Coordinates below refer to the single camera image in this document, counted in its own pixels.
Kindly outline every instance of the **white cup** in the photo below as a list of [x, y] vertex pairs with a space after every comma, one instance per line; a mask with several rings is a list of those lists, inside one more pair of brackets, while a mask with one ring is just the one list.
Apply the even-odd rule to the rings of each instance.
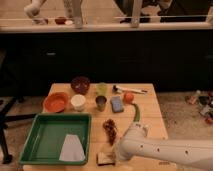
[[81, 112], [85, 108], [86, 98], [81, 94], [76, 94], [71, 98], [70, 102], [76, 111]]

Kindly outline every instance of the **cup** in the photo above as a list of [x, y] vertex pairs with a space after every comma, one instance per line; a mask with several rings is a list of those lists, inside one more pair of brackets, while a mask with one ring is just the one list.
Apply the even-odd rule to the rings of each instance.
[[104, 111], [106, 107], [107, 98], [105, 96], [97, 96], [95, 99], [99, 111]]
[[98, 96], [105, 96], [107, 91], [107, 84], [104, 82], [97, 84], [97, 94]]
[[81, 94], [76, 94], [71, 98], [70, 102], [76, 111], [81, 112], [85, 108], [86, 98]]

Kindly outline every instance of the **bowl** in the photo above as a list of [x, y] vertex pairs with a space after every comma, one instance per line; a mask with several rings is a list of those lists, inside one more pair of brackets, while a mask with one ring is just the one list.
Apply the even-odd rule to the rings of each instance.
[[43, 102], [43, 107], [48, 112], [62, 112], [68, 104], [68, 94], [64, 92], [56, 92], [48, 95]]
[[84, 76], [75, 77], [71, 81], [71, 88], [77, 94], [82, 95], [87, 94], [89, 87], [90, 87], [90, 80], [87, 77]]

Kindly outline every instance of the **wooden table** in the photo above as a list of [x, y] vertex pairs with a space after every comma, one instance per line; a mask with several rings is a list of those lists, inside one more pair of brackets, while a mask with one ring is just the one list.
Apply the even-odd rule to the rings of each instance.
[[[147, 90], [147, 94], [135, 94], [134, 101], [139, 105], [141, 111], [141, 121], [149, 126], [149, 138], [167, 139], [168, 135], [165, 129], [164, 121], [161, 115], [159, 104], [156, 98], [155, 90], [152, 84], [117, 84], [124, 87], [140, 88]], [[118, 135], [122, 136], [125, 130], [129, 127], [134, 117], [134, 107], [132, 105], [124, 105], [124, 112], [114, 114], [111, 109], [110, 98], [116, 96], [112, 92], [113, 84], [107, 86], [107, 105], [103, 112], [96, 108], [95, 97], [96, 85], [91, 84], [89, 92], [86, 94], [86, 109], [84, 113], [90, 113], [92, 116], [91, 135], [90, 135], [90, 149], [88, 163], [84, 166], [58, 166], [58, 165], [24, 165], [24, 171], [173, 171], [176, 170], [174, 163], [165, 161], [148, 159], [143, 157], [133, 157], [130, 161], [119, 163], [116, 166], [97, 166], [96, 155], [98, 152], [108, 152], [112, 150], [110, 147], [106, 133], [102, 124], [107, 119], [111, 118], [115, 121], [118, 128]], [[75, 93], [70, 87], [70, 84], [52, 85], [49, 94], [53, 92], [66, 92], [72, 97]], [[69, 104], [64, 113], [75, 112], [73, 107]]]

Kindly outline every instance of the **white paper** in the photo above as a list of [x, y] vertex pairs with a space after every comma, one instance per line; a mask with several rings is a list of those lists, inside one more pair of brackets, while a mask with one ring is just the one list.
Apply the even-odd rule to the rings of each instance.
[[82, 144], [77, 135], [67, 134], [59, 160], [61, 161], [83, 161], [85, 159]]

